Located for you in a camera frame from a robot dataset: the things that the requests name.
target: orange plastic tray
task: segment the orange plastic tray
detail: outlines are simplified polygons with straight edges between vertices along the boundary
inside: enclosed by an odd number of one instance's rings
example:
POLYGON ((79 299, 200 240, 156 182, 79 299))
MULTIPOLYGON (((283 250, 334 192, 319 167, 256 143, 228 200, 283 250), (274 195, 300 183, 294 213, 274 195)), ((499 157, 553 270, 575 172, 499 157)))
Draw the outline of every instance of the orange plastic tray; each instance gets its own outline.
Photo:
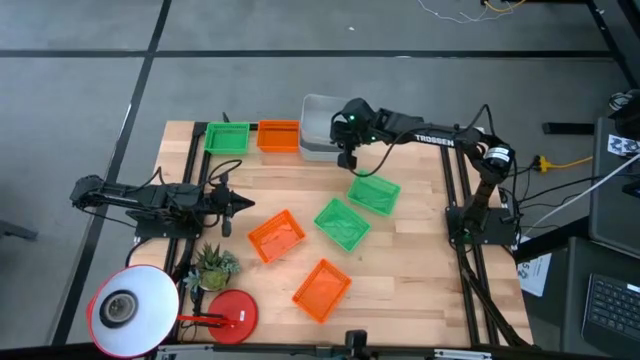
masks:
POLYGON ((319 323, 324 323, 351 286, 351 278, 326 259, 320 260, 293 302, 319 323))
POLYGON ((298 120, 261 120, 258 147, 264 152, 298 152, 298 120))
POLYGON ((304 236, 289 210, 283 210, 250 232, 249 240, 262 261, 268 264, 296 246, 304 236))

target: wooden tabletop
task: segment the wooden tabletop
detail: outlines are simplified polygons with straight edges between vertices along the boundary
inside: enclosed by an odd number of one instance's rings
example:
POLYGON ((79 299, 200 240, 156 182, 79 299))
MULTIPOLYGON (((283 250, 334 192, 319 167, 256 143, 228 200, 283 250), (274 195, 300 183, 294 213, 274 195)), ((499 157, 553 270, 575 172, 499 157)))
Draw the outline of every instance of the wooden tabletop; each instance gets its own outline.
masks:
MULTIPOLYGON (((193 124, 169 121, 166 125, 156 167, 162 166, 167 182, 182 180, 193 124)), ((413 143, 393 149, 378 175, 402 186, 394 212, 382 217, 353 206, 372 228, 360 245, 347 253, 316 228, 313 219, 334 197, 348 203, 345 196, 353 175, 335 163, 306 162, 297 153, 262 153, 256 147, 256 136, 257 132, 251 132, 248 154, 212 156, 209 165, 212 169, 223 161, 241 158, 242 166, 230 174, 229 185, 256 205, 236 214, 231 237, 223 238, 219 227, 207 229, 196 245, 200 249, 205 242, 214 247, 220 243, 222 250, 240 259, 242 272, 232 277, 229 287, 247 291, 259 308, 258 326, 245 342, 344 344, 345 331, 365 329, 370 345, 469 346, 458 264, 447 243, 447 194, 438 147, 413 143), (264 264, 247 234, 283 209, 291 211, 306 237, 281 258, 264 264), (319 325, 291 297, 322 258, 350 276, 353 283, 329 320, 319 325)), ((199 143, 193 183, 198 178, 203 142, 199 143)), ((385 151, 384 144, 359 148, 358 168, 373 169, 385 151)), ((455 156, 451 159, 461 203, 455 156)), ((469 176, 475 189, 478 174, 470 166, 469 176)), ((133 254, 131 263, 162 268, 167 243, 167 239, 149 241, 133 254)), ((177 258, 183 246, 179 244, 177 258)), ((499 246, 484 246, 483 250, 492 299, 518 334, 531 342, 513 260, 499 246)), ((207 293, 203 311, 215 295, 207 293)), ((487 342, 482 307, 475 300, 481 340, 487 342)), ((183 313, 191 314, 192 308, 187 299, 183 313)), ((185 341, 213 341, 204 327, 181 335, 185 341)))

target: plant pot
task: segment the plant pot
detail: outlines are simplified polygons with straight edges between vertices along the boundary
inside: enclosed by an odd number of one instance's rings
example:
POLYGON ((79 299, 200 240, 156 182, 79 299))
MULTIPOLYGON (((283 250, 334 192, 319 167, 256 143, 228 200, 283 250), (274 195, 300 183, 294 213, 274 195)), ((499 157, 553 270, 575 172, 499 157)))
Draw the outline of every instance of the plant pot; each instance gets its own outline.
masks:
POLYGON ((222 287, 222 288, 220 288, 220 289, 218 289, 218 290, 212 290, 212 289, 209 289, 209 288, 207 288, 207 287, 205 287, 205 286, 203 286, 203 285, 199 285, 199 286, 200 286, 200 288, 201 288, 202 290, 204 290, 204 291, 209 291, 209 292, 222 291, 222 290, 224 290, 224 289, 225 289, 225 287, 229 284, 229 281, 230 281, 230 280, 231 280, 231 274, 227 274, 227 281, 225 281, 225 283, 224 283, 224 285, 225 285, 225 286, 224 286, 224 287, 222 287))

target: succulent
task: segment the succulent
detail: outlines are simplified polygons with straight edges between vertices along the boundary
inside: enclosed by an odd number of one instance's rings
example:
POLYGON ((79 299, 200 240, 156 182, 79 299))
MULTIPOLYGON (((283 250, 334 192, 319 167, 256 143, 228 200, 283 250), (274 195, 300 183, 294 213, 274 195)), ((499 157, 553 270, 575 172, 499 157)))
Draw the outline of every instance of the succulent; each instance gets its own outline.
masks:
POLYGON ((200 271, 198 271, 198 269, 193 269, 189 271, 189 274, 187 275, 187 277, 182 279, 182 281, 184 281, 187 288, 189 288, 189 291, 193 291, 193 289, 200 286, 201 280, 202 279, 200 277, 200 271))
POLYGON ((205 290, 209 291, 219 291, 222 290, 227 285, 227 280, 229 280, 229 273, 222 271, 221 269, 216 269, 213 271, 207 271, 202 274, 202 280, 200 286, 205 290))
POLYGON ((233 256, 232 253, 225 250, 222 253, 222 260, 220 261, 220 269, 227 274, 237 274, 240 272, 240 264, 238 259, 233 256))
POLYGON ((220 256, 220 245, 215 250, 205 244, 196 256, 196 263, 188 276, 183 279, 191 292, 198 287, 207 291, 222 290, 229 282, 231 274, 240 272, 238 259, 225 250, 220 256))
POLYGON ((197 254, 196 267, 203 271, 215 270, 220 265, 220 260, 220 244, 213 251, 211 244, 206 243, 202 248, 202 252, 197 254))

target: green bin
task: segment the green bin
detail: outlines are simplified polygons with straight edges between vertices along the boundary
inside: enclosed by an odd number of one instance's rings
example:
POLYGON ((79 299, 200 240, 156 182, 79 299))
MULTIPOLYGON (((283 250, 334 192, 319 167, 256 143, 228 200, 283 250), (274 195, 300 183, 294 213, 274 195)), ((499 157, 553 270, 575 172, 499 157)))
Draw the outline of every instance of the green bin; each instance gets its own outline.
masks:
POLYGON ((376 214, 389 216, 393 212, 401 189, 400 185, 379 176, 356 177, 347 193, 347 198, 352 203, 376 214))
POLYGON ((371 229, 371 224, 339 199, 331 200, 313 222, 348 252, 352 252, 371 229))
POLYGON ((246 154, 249 123, 209 123, 204 149, 211 154, 246 154))

